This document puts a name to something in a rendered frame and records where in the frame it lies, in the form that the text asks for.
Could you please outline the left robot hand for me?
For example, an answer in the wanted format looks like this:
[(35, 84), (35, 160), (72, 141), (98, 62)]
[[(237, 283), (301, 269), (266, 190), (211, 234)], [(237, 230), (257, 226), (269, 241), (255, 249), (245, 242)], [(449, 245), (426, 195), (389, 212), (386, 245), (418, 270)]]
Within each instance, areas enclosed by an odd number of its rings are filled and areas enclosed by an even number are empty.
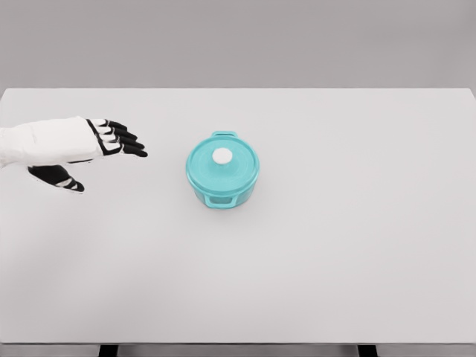
[(33, 143), (26, 149), (28, 172), (36, 179), (71, 192), (82, 193), (81, 182), (64, 168), (105, 158), (133, 155), (146, 158), (145, 146), (122, 123), (82, 117), (45, 120), (32, 124)]

